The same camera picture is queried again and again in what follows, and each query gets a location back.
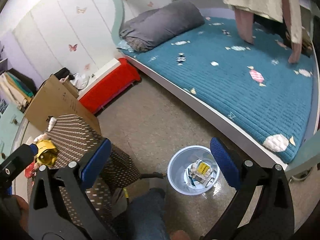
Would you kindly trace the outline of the red snack bag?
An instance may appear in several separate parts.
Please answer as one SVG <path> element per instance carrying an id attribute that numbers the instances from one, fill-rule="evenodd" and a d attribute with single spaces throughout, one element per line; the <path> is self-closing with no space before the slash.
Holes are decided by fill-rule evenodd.
<path id="1" fill-rule="evenodd" d="M 35 163 L 30 163 L 25 169 L 24 169 L 24 176 L 27 179 L 33 178 L 35 173 Z"/>

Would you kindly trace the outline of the yellow green plush toy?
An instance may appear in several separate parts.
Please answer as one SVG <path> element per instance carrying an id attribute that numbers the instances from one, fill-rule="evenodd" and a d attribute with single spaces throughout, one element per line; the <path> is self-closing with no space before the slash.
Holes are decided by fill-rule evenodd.
<path id="1" fill-rule="evenodd" d="M 36 143 L 37 154 L 34 157 L 38 166 L 46 165 L 52 167 L 57 160 L 58 150 L 51 140 L 39 140 Z"/>

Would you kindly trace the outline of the white small medicine bottle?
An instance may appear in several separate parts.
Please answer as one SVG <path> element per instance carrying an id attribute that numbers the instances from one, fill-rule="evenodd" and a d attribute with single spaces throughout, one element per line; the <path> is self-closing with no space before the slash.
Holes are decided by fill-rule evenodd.
<path id="1" fill-rule="evenodd" d="M 57 121 L 57 119 L 55 117 L 52 116 L 50 118 L 49 123 L 48 123 L 48 128 L 47 128 L 48 132 L 50 132 L 54 128 L 56 121 Z"/>

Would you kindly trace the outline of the yellow white medicine box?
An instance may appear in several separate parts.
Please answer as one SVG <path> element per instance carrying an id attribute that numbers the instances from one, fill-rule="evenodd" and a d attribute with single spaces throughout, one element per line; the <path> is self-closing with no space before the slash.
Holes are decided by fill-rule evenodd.
<path id="1" fill-rule="evenodd" d="M 210 165 L 198 159 L 185 169 L 185 183 L 192 189 L 204 189 L 214 181 L 214 170 Z"/>

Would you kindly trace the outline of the light blue trash bin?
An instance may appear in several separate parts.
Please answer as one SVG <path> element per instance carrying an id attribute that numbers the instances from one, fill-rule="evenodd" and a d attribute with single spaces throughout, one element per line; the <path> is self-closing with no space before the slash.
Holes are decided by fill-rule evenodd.
<path id="1" fill-rule="evenodd" d="M 170 185 L 186 196 L 197 196 L 209 191 L 219 175 L 220 168 L 210 149 L 200 145 L 179 150 L 167 168 Z"/>

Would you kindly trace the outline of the white cabinet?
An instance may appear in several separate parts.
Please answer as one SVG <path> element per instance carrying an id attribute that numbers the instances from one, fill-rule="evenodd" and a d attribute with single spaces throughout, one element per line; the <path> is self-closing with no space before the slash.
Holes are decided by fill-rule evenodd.
<path id="1" fill-rule="evenodd" d="M 31 143 L 42 134 L 33 126 L 14 105 L 8 105 L 1 114 L 1 164 L 21 144 Z M 26 202 L 29 199 L 28 179 L 21 172 L 12 183 L 12 192 L 22 197 Z"/>

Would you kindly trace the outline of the brown polka dot tablecloth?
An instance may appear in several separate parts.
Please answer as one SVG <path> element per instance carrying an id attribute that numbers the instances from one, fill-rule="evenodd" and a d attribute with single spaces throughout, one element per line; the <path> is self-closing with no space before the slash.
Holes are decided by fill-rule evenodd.
<path id="1" fill-rule="evenodd" d="M 114 225 L 125 218 L 125 188 L 140 179 L 140 172 L 127 153 L 75 114 L 58 117 L 36 142 L 41 139 L 49 139 L 57 149 L 52 168 L 64 168 L 76 161 L 89 169 L 79 177 L 104 223 Z"/>

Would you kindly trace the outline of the hanging clothes in wardrobe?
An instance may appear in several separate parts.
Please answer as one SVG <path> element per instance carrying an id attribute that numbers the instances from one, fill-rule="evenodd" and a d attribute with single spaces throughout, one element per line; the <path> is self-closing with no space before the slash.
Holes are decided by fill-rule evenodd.
<path id="1" fill-rule="evenodd" d="M 1 99 L 15 105 L 24 112 L 34 97 L 34 93 L 10 72 L 1 74 Z"/>

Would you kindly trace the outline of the brown cardboard box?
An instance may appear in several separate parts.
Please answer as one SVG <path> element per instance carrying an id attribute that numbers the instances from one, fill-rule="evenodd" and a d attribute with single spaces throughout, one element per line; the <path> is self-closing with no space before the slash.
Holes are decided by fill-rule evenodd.
<path id="1" fill-rule="evenodd" d="M 38 130 L 48 127 L 51 116 L 58 118 L 65 114 L 76 114 L 84 119 L 98 134 L 101 133 L 98 119 L 87 110 L 71 92 L 51 75 L 32 99 L 24 117 Z"/>

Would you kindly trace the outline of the black item behind box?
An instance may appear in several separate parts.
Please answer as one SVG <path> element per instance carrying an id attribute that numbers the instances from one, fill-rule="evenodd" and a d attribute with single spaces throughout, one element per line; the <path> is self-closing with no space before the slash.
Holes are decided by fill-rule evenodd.
<path id="1" fill-rule="evenodd" d="M 70 80 L 74 80 L 74 76 L 71 74 L 71 72 L 69 71 L 69 69 L 67 69 L 66 67 L 61 68 L 58 72 L 56 72 L 55 77 L 58 80 L 61 79 L 65 79 L 65 78 L 69 78 Z"/>

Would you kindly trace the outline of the white plastic bag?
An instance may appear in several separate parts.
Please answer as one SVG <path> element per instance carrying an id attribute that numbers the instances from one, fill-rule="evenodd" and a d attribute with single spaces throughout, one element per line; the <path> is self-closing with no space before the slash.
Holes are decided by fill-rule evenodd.
<path id="1" fill-rule="evenodd" d="M 76 89 L 83 90 L 87 87 L 89 78 L 90 77 L 86 74 L 80 75 L 79 73 L 76 73 L 73 75 L 73 79 L 70 82 Z"/>

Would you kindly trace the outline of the person's blue jeans leg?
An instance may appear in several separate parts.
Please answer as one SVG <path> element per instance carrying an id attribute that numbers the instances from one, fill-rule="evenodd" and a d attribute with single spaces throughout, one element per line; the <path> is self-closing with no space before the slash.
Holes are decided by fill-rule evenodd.
<path id="1" fill-rule="evenodd" d="M 169 239 L 164 222 L 165 191 L 151 188 L 135 198 L 128 207 L 127 217 L 132 239 Z"/>

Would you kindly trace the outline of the red low bench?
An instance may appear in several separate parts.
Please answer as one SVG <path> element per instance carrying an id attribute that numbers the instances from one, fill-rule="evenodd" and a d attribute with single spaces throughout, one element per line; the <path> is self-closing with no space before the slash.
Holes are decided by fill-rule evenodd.
<path id="1" fill-rule="evenodd" d="M 120 66 L 105 75 L 79 99 L 92 114 L 97 114 L 124 90 L 141 81 L 138 71 L 127 59 L 120 58 L 119 62 Z"/>

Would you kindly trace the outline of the blue bed mattress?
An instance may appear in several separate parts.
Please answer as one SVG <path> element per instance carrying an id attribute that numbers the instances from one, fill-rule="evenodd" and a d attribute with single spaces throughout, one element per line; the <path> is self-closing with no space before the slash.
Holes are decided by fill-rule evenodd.
<path id="1" fill-rule="evenodd" d="M 207 17 L 198 28 L 144 53 L 125 54 L 220 112 L 256 142 L 290 163 L 311 112 L 314 61 L 278 35 L 253 26 L 254 44 L 237 34 L 235 20 Z"/>

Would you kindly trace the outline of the grey folded quilt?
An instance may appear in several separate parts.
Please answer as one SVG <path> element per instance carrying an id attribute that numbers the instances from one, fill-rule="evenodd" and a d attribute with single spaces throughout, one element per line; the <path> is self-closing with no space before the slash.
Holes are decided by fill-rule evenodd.
<path id="1" fill-rule="evenodd" d="M 146 52 L 186 31 L 204 24 L 199 9 L 189 1 L 173 1 L 160 9 L 139 14 L 125 22 L 119 36 L 136 52 Z"/>

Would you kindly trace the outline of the pink hanging garment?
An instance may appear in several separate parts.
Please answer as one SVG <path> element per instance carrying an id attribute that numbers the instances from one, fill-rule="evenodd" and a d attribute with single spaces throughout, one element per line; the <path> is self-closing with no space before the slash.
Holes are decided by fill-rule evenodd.
<path id="1" fill-rule="evenodd" d="M 234 8 L 236 26 L 239 36 L 247 43 L 253 44 L 253 18 L 254 14 L 249 11 L 244 11 Z M 288 59 L 289 63 L 297 63 L 302 51 L 302 39 L 299 43 L 291 42 L 292 54 Z"/>

